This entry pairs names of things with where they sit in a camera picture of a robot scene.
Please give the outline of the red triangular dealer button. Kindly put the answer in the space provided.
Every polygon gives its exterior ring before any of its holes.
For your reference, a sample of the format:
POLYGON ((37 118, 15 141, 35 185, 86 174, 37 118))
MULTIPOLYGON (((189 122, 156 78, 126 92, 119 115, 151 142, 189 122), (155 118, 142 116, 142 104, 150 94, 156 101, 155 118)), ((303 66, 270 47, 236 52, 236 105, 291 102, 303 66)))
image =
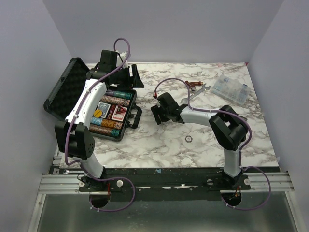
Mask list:
POLYGON ((126 113, 127 112, 127 108, 126 107, 122 107, 120 105, 117 106, 116 110, 115 110, 115 114, 122 114, 122 113, 126 113))

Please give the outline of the poker chip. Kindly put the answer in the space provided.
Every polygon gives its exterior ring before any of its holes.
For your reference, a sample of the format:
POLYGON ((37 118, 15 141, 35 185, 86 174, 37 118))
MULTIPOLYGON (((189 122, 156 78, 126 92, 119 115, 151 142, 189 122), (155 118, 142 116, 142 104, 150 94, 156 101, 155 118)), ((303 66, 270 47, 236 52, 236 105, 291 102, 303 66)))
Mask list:
POLYGON ((192 138, 190 135, 187 135, 187 136, 185 137, 185 141, 186 141, 187 143, 191 143, 192 140, 193 140, 193 138, 192 138))

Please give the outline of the blue playing card deck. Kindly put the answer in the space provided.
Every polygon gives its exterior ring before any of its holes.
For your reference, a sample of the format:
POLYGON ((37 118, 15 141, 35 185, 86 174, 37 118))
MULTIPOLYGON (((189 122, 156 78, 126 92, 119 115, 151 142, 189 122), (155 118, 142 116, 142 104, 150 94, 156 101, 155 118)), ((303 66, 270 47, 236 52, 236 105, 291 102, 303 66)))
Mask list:
POLYGON ((109 109, 110 109, 111 105, 108 103, 104 103, 104 102, 99 102, 98 103, 98 107, 97 109, 101 112, 100 116, 101 118, 106 118, 109 109))

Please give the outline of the yellow big blind button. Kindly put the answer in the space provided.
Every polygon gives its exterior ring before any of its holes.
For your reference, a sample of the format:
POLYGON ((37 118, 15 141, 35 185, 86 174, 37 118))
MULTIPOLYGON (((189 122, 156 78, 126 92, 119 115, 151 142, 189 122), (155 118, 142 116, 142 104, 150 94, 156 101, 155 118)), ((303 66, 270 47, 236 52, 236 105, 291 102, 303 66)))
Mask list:
POLYGON ((94 117, 101 117, 103 115, 103 112, 101 110, 96 110, 94 113, 93 113, 93 116, 94 117))

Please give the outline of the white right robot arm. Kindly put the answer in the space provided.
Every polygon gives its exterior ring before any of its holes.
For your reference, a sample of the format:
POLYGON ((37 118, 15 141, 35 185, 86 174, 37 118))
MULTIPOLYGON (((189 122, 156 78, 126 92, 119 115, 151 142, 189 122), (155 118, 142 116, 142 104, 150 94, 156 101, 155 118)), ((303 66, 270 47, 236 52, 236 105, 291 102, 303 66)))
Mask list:
POLYGON ((220 109, 198 109, 189 103, 178 105, 169 93, 156 97, 157 104, 151 107, 156 123, 173 121, 193 123, 210 127, 224 149, 224 176, 222 184, 227 189, 239 185, 241 151, 252 138, 252 129, 247 119, 239 116, 231 106, 220 109))

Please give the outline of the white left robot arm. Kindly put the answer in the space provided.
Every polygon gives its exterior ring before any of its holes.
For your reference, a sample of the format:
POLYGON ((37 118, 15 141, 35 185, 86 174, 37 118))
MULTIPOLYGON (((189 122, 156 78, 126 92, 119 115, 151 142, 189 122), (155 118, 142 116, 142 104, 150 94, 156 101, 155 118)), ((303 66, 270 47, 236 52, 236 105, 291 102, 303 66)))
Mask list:
POLYGON ((99 63, 86 73, 76 105, 55 125, 58 148, 64 153, 66 165, 78 163, 97 191, 106 188, 107 179, 103 176, 105 168, 94 155, 95 140, 90 132, 93 113, 111 85, 116 85, 117 90, 144 88, 137 65, 128 65, 127 60, 116 50, 103 50, 99 63))

